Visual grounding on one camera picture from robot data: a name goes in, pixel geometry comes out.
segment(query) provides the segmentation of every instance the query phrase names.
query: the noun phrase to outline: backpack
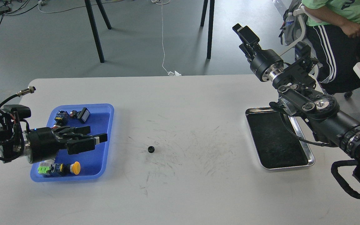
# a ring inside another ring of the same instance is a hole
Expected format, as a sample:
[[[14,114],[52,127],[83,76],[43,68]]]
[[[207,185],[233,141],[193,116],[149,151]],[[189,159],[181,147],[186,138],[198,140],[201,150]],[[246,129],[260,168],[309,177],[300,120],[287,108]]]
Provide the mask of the backpack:
[[[286,26],[286,18],[288,13],[294,12],[294,10],[298,9],[302,0],[292,0],[288,9],[284,12],[283,15],[283,25],[280,27],[280,43],[283,44],[283,34],[284,34],[284,42],[286,45],[290,45],[293,41],[295,41],[298,37],[301,36],[301,25],[298,21],[298,17],[302,17],[304,22],[308,20],[308,16],[306,14],[300,14],[295,17],[294,23],[289,26]]]

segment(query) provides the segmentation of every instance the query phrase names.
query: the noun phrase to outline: robotic arm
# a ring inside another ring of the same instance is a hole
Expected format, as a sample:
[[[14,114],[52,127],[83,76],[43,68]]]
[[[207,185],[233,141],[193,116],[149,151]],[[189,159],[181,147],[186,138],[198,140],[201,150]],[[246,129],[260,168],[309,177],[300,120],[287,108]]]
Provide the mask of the robotic arm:
[[[26,156],[29,163],[38,163],[56,157],[61,149],[67,149],[69,155],[95,149],[95,145],[106,142],[106,133],[87,135],[91,128],[56,126],[31,129],[25,120],[31,116],[30,108],[23,105],[4,105],[15,97],[34,93],[34,87],[28,87],[12,95],[0,104],[0,160],[4,163]],[[20,122],[26,123],[23,131]]]
[[[352,175],[360,183],[360,122],[341,111],[332,95],[314,90],[316,81],[309,71],[317,62],[310,58],[310,47],[299,42],[295,63],[284,68],[283,60],[273,50],[261,49],[259,37],[249,27],[236,24],[233,30],[242,41],[240,49],[253,73],[262,82],[271,81],[279,94],[278,101],[270,102],[270,107],[281,114],[303,118],[315,140],[322,142],[317,145],[339,147],[352,158],[334,162],[331,172],[344,191],[360,199],[360,194],[338,173],[341,166],[356,166]]]

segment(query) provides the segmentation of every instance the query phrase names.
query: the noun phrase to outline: water bottle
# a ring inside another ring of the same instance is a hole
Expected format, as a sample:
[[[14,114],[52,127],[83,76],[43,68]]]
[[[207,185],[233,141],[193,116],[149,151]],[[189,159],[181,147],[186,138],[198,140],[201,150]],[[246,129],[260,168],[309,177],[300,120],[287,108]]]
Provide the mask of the water bottle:
[[[293,13],[289,12],[288,16],[286,18],[286,27],[290,26],[291,24],[294,23],[294,19],[295,17],[293,16]]]

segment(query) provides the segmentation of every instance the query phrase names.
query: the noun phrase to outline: gray floor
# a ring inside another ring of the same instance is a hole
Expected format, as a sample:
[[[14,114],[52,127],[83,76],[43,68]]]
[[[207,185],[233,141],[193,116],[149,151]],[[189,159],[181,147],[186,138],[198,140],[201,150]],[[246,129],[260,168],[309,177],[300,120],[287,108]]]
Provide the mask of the gray floor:
[[[21,5],[12,2],[13,8]],[[164,66],[168,71],[176,70],[183,76],[252,74],[232,26],[248,25],[260,37],[263,48],[279,53],[285,48],[279,42],[279,27],[284,5],[289,2],[216,1],[210,60],[206,60],[208,19],[205,27],[199,27],[202,0],[171,0],[163,7],[150,0],[104,4],[112,30],[106,29],[93,6],[106,59],[103,64],[99,63],[84,7],[56,14],[44,14],[35,8],[23,15],[4,17],[0,26],[0,102],[37,78],[167,76],[162,68],[161,10]],[[26,9],[36,3],[31,0]],[[50,0],[42,10],[53,12],[82,5],[82,0]],[[293,53],[283,59],[293,62]],[[51,101],[56,97],[65,96],[56,90]],[[360,119],[360,89],[348,101],[342,95],[336,97],[344,111]]]

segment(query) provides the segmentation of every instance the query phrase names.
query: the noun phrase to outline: green t-shirt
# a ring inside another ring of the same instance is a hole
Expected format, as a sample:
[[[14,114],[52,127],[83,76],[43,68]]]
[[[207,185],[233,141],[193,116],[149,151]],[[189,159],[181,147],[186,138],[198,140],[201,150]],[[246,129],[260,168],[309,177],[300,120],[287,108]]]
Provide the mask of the green t-shirt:
[[[327,6],[331,11],[360,24],[360,0],[302,0],[302,3],[311,9]],[[308,26],[317,26],[329,23],[316,23],[309,18],[306,24]]]

